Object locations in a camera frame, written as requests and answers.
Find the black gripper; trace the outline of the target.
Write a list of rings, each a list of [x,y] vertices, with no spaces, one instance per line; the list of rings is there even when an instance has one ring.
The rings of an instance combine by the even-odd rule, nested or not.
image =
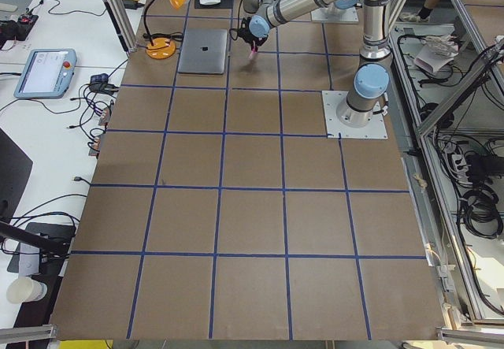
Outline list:
[[[251,18],[243,18],[241,20],[240,26],[237,29],[237,36],[241,38],[245,43],[251,46],[252,52],[258,52],[259,47],[262,46],[268,39],[268,36],[264,38],[259,38],[255,36],[250,30]]]

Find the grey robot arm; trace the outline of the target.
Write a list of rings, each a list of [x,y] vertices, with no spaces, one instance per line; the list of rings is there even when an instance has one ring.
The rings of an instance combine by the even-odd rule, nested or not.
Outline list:
[[[326,18],[332,23],[356,24],[358,14],[356,5],[360,0],[337,0],[326,10]]]
[[[302,30],[299,17],[314,11],[329,11],[353,0],[242,0],[246,14],[239,37],[256,50],[270,32],[277,31],[279,45],[309,43],[322,50],[291,50],[280,53],[280,85],[288,90],[313,86],[341,87],[347,92],[336,107],[338,121],[347,127],[364,128],[375,105],[390,83],[389,47],[391,0],[359,0],[361,21],[353,26],[324,24],[319,34]]]

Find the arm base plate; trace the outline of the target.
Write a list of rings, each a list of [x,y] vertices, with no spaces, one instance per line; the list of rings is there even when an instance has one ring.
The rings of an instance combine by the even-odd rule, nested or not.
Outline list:
[[[347,91],[322,91],[326,136],[332,139],[387,139],[379,101],[368,112],[357,112],[347,104]]]
[[[330,24],[357,24],[359,21],[357,10],[353,6],[348,9],[335,6],[319,8],[311,12],[311,20]]]

